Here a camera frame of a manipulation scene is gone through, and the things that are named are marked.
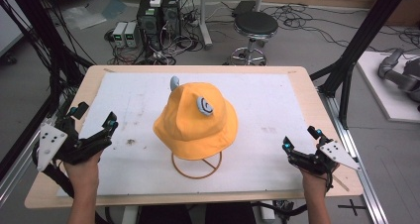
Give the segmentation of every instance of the round stool seat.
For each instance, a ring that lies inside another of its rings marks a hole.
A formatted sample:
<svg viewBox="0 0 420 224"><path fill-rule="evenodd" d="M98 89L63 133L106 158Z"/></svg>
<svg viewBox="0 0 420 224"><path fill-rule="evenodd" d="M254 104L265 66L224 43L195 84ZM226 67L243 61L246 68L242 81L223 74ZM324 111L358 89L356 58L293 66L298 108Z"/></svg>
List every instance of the round stool seat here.
<svg viewBox="0 0 420 224"><path fill-rule="evenodd" d="M272 16L262 12L247 12L235 18L235 30L247 37L271 38L277 32L277 28L277 21Z"/></svg>

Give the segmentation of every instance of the gray robotic arm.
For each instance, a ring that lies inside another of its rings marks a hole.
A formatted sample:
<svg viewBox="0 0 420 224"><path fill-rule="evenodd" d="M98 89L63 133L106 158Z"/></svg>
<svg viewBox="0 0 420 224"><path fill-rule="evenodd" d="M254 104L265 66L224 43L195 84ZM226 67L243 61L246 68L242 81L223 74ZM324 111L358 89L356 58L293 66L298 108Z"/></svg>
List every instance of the gray robotic arm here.
<svg viewBox="0 0 420 224"><path fill-rule="evenodd" d="M403 49L397 49L391 56L386 57L379 65L377 75L395 83L399 89L408 93L412 100L420 102L420 58L410 60L403 73L393 70L403 53Z"/></svg>

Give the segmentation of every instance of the white power adapter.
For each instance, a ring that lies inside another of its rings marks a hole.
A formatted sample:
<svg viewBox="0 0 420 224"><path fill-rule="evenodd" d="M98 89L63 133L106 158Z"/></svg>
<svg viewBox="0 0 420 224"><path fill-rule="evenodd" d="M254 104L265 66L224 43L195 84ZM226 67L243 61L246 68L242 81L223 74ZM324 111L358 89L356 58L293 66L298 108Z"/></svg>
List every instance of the white power adapter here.
<svg viewBox="0 0 420 224"><path fill-rule="evenodd" d="M151 0L151 7L158 8L160 7L161 0Z"/></svg>

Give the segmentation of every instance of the hat crown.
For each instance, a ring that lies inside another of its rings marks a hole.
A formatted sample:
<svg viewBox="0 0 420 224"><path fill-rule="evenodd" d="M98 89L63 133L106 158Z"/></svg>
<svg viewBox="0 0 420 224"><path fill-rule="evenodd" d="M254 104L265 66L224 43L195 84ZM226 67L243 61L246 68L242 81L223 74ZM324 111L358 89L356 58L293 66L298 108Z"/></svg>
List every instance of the hat crown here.
<svg viewBox="0 0 420 224"><path fill-rule="evenodd" d="M197 107L197 99L204 98L211 107L205 115ZM178 141L193 141L219 133L226 125L225 99L210 83L187 83L174 89L167 102L165 129Z"/></svg>

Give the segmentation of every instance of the hat brim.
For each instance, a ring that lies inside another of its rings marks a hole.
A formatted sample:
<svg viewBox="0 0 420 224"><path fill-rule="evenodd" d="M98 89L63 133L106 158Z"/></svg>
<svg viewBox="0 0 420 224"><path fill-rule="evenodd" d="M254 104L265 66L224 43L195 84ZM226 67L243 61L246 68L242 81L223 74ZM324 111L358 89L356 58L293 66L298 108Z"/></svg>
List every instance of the hat brim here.
<svg viewBox="0 0 420 224"><path fill-rule="evenodd" d="M192 141L175 140L163 125L165 109L154 123L154 132L173 154L181 159L197 161L212 157L231 146L238 134L238 117L236 111L226 99L225 105L226 115L228 117L226 125L219 133L212 136Z"/></svg>

